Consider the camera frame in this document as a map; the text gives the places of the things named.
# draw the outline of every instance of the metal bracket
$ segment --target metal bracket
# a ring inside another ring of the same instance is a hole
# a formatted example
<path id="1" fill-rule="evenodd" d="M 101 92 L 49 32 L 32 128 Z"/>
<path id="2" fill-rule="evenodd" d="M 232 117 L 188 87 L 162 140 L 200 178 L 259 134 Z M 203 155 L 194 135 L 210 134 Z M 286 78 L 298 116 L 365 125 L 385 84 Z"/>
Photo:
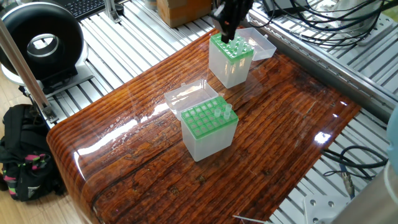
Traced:
<path id="1" fill-rule="evenodd" d="M 115 23 L 121 22 L 116 7 L 114 5 L 114 0 L 104 0 L 105 3 L 105 14 Z"/>
<path id="2" fill-rule="evenodd" d="M 348 197 L 308 195 L 304 198 L 306 224 L 329 224 L 349 203 Z"/>
<path id="3" fill-rule="evenodd" d="M 56 121 L 58 121 L 58 117 L 57 115 L 54 113 L 53 109 L 51 108 L 51 106 L 46 106 L 43 110 L 43 114 L 44 116 L 48 119 L 48 121 L 50 123 L 55 123 Z"/>

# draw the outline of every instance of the glossy wood surface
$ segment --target glossy wood surface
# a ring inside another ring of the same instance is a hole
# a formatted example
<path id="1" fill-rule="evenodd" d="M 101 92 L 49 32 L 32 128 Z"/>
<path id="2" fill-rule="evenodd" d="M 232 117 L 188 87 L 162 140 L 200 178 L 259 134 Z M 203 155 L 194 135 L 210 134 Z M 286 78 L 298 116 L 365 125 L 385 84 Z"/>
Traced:
<path id="1" fill-rule="evenodd" d="M 267 220 L 359 111 L 278 51 L 224 88 L 208 69 L 215 32 L 51 129 L 69 194 L 93 223 Z M 164 93 L 201 78 L 239 123 L 230 147 L 194 162 Z"/>

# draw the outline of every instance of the translucent plastic lid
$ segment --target translucent plastic lid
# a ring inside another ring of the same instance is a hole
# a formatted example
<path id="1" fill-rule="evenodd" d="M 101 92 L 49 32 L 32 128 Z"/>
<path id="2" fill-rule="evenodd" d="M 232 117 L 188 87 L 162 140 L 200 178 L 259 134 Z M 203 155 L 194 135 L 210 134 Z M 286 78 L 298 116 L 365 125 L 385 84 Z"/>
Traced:
<path id="1" fill-rule="evenodd" d="M 173 111 L 177 119 L 181 120 L 182 111 L 212 100 L 218 94 L 206 80 L 201 79 L 188 85 L 183 83 L 180 88 L 165 93 L 164 96 L 169 108 Z"/>
<path id="2" fill-rule="evenodd" d="M 275 53 L 276 47 L 255 28 L 237 29 L 236 32 L 254 48 L 254 61 L 270 58 Z"/>

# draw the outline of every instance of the cardboard box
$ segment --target cardboard box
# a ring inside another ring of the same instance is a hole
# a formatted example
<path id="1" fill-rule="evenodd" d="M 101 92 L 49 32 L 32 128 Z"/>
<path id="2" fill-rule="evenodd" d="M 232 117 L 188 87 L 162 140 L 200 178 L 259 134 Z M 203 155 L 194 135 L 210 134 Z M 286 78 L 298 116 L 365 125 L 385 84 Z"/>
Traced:
<path id="1" fill-rule="evenodd" d="M 171 28 L 201 18 L 211 11 L 212 0 L 157 0 L 159 16 Z"/>

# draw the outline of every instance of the clear plastic box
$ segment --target clear plastic box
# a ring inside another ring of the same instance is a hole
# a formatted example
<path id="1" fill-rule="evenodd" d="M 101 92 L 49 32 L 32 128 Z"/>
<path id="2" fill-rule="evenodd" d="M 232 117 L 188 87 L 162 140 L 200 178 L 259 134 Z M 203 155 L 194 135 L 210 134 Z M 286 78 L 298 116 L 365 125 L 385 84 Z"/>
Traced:
<path id="1" fill-rule="evenodd" d="M 166 103 L 178 120 L 181 120 L 181 111 L 192 108 L 205 101 L 218 96 L 217 92 L 201 79 L 188 85 L 181 85 L 180 88 L 164 94 Z"/>
<path id="2" fill-rule="evenodd" d="M 209 68 L 225 88 L 246 81 L 253 55 L 253 48 L 238 35 L 228 44 L 221 34 L 210 37 Z"/>
<path id="3" fill-rule="evenodd" d="M 255 28 L 236 30 L 228 44 L 221 41 L 221 34 L 215 34 L 210 37 L 209 68 L 226 88 L 231 88 L 246 81 L 252 60 L 270 58 L 275 51 L 276 47 Z"/>
<path id="4" fill-rule="evenodd" d="M 182 112 L 182 139 L 198 162 L 232 144 L 238 116 L 219 96 Z"/>
<path id="5" fill-rule="evenodd" d="M 254 61 L 270 58 L 275 53 L 276 47 L 255 28 L 238 29 L 236 32 L 253 47 Z"/>

